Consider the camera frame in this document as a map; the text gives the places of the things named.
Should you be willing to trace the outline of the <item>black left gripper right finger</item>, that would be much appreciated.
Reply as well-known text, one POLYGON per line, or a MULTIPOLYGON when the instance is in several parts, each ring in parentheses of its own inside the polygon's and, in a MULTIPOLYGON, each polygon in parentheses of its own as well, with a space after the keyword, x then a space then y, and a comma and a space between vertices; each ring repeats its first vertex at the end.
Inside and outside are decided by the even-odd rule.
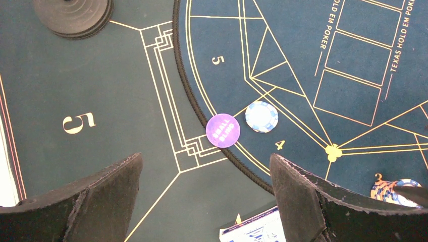
POLYGON ((427 209, 366 197, 278 154, 270 172, 286 241, 427 241, 427 209))

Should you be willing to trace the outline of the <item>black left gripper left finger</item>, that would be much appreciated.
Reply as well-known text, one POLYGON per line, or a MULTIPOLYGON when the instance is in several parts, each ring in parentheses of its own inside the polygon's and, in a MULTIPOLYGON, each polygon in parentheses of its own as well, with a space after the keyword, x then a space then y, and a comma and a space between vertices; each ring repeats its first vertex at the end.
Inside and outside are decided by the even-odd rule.
POLYGON ((139 191, 139 153, 1 208, 1 241, 124 241, 139 191))

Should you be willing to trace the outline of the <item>blue playing card deck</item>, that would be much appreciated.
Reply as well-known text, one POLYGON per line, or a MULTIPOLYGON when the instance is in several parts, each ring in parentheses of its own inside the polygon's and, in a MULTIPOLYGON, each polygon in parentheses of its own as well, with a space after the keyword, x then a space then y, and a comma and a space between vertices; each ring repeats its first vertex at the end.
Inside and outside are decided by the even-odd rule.
POLYGON ((221 242, 285 242, 284 230, 277 206, 260 214, 220 229, 221 242))

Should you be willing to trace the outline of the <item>white purple poker chip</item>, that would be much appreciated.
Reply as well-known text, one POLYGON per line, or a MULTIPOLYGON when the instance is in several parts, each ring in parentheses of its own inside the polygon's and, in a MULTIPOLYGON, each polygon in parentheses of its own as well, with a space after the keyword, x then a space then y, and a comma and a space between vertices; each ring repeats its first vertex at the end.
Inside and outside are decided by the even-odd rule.
POLYGON ((255 101, 246 108, 245 120, 254 131, 268 133, 277 126, 279 115, 277 109, 271 104, 255 101))

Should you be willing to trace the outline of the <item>blue small blind button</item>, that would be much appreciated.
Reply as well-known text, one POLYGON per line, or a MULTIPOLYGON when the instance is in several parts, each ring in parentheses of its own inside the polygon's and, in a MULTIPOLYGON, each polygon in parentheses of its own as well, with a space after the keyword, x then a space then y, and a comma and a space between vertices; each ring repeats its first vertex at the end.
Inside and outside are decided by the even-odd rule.
POLYGON ((240 137, 238 121, 226 113, 219 113, 211 117, 205 131, 209 142, 219 148, 233 146, 240 137))

